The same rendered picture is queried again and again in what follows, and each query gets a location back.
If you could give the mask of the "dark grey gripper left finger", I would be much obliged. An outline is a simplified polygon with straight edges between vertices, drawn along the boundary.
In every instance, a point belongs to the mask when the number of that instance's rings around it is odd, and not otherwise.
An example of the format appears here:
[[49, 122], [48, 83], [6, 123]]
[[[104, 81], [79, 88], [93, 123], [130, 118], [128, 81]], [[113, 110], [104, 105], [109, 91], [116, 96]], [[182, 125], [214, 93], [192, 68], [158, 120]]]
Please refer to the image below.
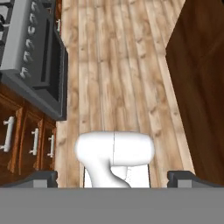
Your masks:
[[57, 178], [56, 171], [35, 171], [24, 179], [0, 185], [0, 188], [57, 188]]

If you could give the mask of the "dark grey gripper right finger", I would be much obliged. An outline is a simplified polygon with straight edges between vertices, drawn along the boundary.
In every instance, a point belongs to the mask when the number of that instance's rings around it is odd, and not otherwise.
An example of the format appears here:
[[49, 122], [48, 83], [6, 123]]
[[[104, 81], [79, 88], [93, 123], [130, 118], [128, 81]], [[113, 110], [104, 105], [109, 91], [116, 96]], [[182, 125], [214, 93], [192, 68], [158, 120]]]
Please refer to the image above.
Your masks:
[[168, 171], [168, 188], [224, 188], [224, 185], [217, 185], [198, 178], [190, 171]]

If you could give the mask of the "grey stove with oven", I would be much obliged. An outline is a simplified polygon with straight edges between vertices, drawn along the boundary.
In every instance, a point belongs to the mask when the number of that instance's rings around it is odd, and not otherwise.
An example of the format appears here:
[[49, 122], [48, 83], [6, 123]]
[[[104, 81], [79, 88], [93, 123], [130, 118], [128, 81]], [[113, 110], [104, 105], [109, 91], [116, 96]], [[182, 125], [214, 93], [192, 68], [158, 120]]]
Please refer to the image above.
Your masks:
[[[38, 4], [39, 12], [33, 11], [32, 2]], [[0, 82], [25, 98], [29, 103], [45, 113], [39, 96], [32, 84], [41, 74], [44, 44], [46, 37], [46, 20], [55, 24], [56, 0], [0, 0]], [[37, 24], [30, 22], [33, 13]], [[36, 28], [33, 36], [28, 34], [28, 26]], [[34, 49], [28, 49], [25, 41], [30, 39]], [[24, 52], [31, 54], [33, 62], [24, 62]], [[31, 78], [23, 79], [21, 69], [25, 67]]]

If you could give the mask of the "black oven door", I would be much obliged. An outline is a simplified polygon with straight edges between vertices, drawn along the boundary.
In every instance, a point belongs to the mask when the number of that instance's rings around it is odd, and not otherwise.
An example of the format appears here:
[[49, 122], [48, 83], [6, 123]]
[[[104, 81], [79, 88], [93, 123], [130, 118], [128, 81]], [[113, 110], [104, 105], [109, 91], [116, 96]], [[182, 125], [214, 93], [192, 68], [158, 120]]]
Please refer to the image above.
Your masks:
[[67, 119], [67, 67], [67, 49], [53, 21], [48, 18], [41, 74], [32, 87], [40, 98], [45, 113], [56, 121]]

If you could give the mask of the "white rounded object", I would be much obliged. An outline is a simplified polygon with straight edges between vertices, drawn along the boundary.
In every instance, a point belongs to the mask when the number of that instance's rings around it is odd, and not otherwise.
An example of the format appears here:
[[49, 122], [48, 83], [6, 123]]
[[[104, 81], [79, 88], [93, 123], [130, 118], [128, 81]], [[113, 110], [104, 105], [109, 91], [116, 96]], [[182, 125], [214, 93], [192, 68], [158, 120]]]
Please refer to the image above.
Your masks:
[[149, 135], [135, 131], [91, 131], [79, 135], [74, 152], [93, 188], [130, 188], [111, 168], [148, 165], [155, 146]]

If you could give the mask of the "dark brown dining counter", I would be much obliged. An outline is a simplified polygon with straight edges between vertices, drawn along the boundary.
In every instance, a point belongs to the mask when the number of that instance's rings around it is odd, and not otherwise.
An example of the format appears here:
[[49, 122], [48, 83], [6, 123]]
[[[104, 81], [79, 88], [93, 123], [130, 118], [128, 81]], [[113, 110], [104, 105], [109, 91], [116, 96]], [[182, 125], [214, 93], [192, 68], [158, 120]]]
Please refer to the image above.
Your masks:
[[196, 175], [224, 186], [224, 0], [185, 0], [166, 61]]

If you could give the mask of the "brown wooden cupboard door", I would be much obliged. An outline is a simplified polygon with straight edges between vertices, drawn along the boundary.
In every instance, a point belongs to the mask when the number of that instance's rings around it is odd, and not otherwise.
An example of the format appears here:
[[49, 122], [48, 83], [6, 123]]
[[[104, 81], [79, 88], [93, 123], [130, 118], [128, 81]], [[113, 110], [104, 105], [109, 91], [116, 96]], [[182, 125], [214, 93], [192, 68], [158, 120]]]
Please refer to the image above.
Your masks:
[[61, 20], [61, 14], [62, 14], [62, 0], [56, 0], [55, 3], [55, 24], [57, 26], [56, 21], [58, 19]]
[[21, 115], [19, 107], [0, 95], [0, 185], [14, 182]]
[[[54, 169], [54, 152], [56, 143], [55, 134], [56, 134], [56, 127], [51, 125], [49, 122], [46, 122], [43, 132], [43, 142], [41, 145], [41, 159], [40, 159], [41, 170], [50, 171]], [[54, 135], [53, 158], [47, 156], [47, 153], [50, 152], [50, 141], [48, 141], [48, 137], [50, 137], [51, 135]]]
[[[43, 134], [43, 119], [31, 112], [26, 112], [24, 117], [24, 126], [19, 146], [18, 173], [28, 175], [39, 169], [40, 148]], [[29, 153], [33, 146], [34, 135], [32, 131], [38, 128], [38, 151], [33, 156]]]

